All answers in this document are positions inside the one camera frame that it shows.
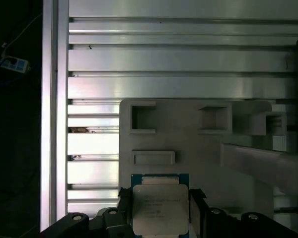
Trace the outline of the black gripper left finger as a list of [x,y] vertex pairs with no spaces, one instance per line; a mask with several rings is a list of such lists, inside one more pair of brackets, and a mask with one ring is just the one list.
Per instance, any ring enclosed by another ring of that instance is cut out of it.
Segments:
[[132,238],[132,190],[121,188],[116,207],[103,208],[92,219],[69,213],[39,234],[41,238]]

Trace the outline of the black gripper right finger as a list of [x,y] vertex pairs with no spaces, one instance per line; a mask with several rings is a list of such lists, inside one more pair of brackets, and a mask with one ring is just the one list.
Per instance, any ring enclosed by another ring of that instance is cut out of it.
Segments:
[[298,238],[298,233],[257,212],[238,219],[209,207],[201,189],[189,190],[189,222],[198,238]]

